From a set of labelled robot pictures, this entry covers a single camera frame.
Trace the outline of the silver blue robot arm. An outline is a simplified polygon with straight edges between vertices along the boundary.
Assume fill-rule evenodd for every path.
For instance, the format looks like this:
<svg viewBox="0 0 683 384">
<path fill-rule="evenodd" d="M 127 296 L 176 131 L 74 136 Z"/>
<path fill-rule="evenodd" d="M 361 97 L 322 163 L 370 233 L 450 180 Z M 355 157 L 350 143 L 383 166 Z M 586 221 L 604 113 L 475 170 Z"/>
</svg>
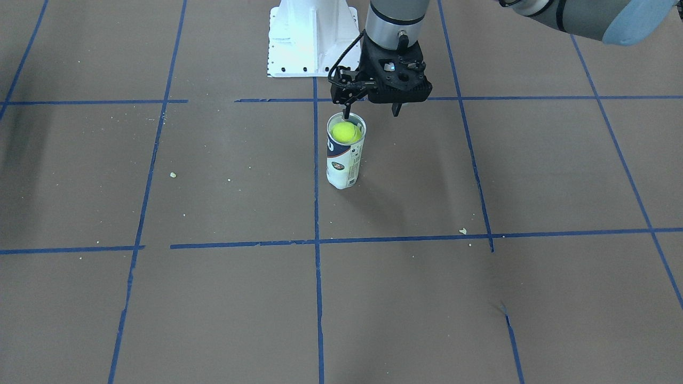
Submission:
<svg viewBox="0 0 683 384">
<path fill-rule="evenodd" d="M 500 1 L 518 15 L 554 30 L 607 45 L 631 46 L 649 36 L 681 1 Z M 424 102 L 432 92 L 425 76 L 419 33 L 427 1 L 371 1 L 357 68 L 335 63 L 328 73 L 332 101 L 343 119 L 361 98 L 390 104 L 398 116 L 405 103 Z"/>
</svg>

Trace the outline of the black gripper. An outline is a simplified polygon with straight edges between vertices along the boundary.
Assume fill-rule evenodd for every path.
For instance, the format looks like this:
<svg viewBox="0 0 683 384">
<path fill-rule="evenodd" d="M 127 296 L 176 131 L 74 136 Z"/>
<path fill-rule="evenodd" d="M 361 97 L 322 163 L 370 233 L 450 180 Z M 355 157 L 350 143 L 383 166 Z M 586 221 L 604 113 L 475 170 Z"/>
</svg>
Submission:
<svg viewBox="0 0 683 384">
<path fill-rule="evenodd" d="M 359 66 L 361 81 L 373 81 L 369 102 L 392 104 L 398 117 L 403 103 L 424 102 L 433 86 L 425 75 L 426 64 L 419 42 L 404 51 L 384 49 L 373 41 L 363 41 Z M 351 116 L 351 102 L 344 104 L 344 120 Z"/>
</svg>

